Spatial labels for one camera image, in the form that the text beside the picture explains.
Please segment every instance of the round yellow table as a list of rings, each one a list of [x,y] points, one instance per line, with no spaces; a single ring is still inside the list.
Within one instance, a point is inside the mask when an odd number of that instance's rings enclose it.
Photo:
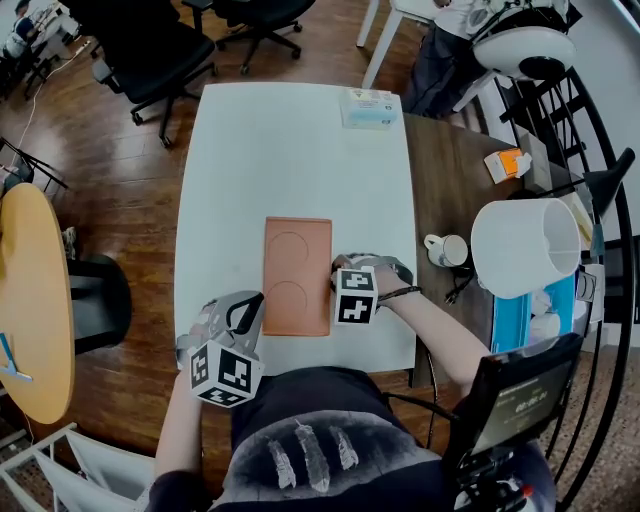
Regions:
[[[0,332],[17,370],[0,373],[13,401],[39,423],[59,420],[71,401],[75,370],[69,274],[53,208],[23,183],[0,204]],[[7,366],[0,349],[0,365]]]

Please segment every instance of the wooden floor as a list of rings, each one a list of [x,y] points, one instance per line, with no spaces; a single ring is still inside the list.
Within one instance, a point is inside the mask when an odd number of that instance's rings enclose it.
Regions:
[[[378,14],[365,49],[355,46],[367,0],[318,0],[301,22],[304,31],[290,34],[303,47],[302,58],[271,42],[261,45],[250,77],[239,67],[246,43],[215,52],[220,69],[216,79],[297,81],[359,86],[388,13]],[[192,24],[190,10],[180,8]],[[224,22],[209,11],[204,31],[223,37]],[[376,86],[402,92],[423,27],[404,20],[382,65]],[[201,88],[203,83],[195,84]],[[147,120],[135,126],[131,105],[91,76],[91,59],[82,54],[54,75],[37,98],[33,123],[23,149],[60,170],[70,190],[53,198],[62,228],[78,228],[81,254],[104,253],[121,265],[133,297],[133,323],[126,340],[77,358],[75,392],[68,414],[57,425],[32,422],[36,437],[75,421],[91,437],[153,455],[176,375],[173,326],[173,271],[180,190],[197,104],[184,100],[174,108],[168,131],[170,151],[157,138],[163,105],[143,111]],[[31,114],[20,91],[0,105],[0,133],[17,144]],[[0,154],[7,163],[8,152]],[[385,390],[409,392],[404,372],[377,375]],[[431,398],[431,392],[413,392]],[[445,406],[455,395],[442,391]],[[429,415],[418,407],[394,405],[410,430],[424,441]],[[230,458],[229,416],[207,407],[203,423],[205,475],[219,489]],[[438,423],[435,447],[442,451],[448,427]]]

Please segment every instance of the white container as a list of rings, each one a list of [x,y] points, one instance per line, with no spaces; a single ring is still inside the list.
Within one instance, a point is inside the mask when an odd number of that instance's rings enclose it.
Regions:
[[[555,338],[560,334],[560,315],[557,313],[546,313],[531,319],[529,330],[529,341],[538,342]]]
[[[559,199],[494,201],[473,223],[471,253],[482,286],[513,299],[573,274],[580,234]]]

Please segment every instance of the monitor screen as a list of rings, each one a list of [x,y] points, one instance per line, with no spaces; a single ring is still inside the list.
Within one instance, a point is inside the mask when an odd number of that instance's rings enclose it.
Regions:
[[[498,393],[472,455],[493,448],[546,419],[560,399],[571,370],[567,361]]]

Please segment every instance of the black bracelet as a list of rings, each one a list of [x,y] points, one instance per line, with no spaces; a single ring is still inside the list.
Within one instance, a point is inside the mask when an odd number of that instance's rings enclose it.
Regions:
[[[420,288],[419,286],[407,286],[406,288],[400,288],[395,292],[385,293],[384,295],[380,295],[378,297],[378,304],[380,304],[380,302],[382,302],[383,300],[393,299],[394,297],[401,297],[402,295],[407,295],[408,293],[413,292],[422,293],[422,288]]]

